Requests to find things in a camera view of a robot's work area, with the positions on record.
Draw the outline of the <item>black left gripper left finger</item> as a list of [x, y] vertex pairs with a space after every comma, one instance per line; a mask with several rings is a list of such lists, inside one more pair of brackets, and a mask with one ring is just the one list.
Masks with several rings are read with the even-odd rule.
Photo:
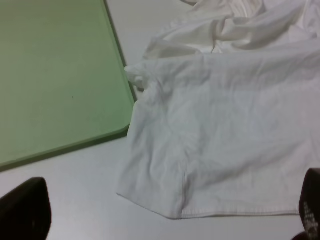
[[46, 180], [32, 177], [0, 198], [2, 240], [45, 240], [52, 224]]

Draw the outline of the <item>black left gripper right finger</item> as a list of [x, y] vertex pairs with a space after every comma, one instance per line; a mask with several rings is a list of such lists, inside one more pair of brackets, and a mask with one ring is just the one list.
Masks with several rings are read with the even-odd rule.
[[300, 200], [299, 216], [304, 231], [293, 240], [320, 239], [320, 169], [310, 168], [304, 178]]

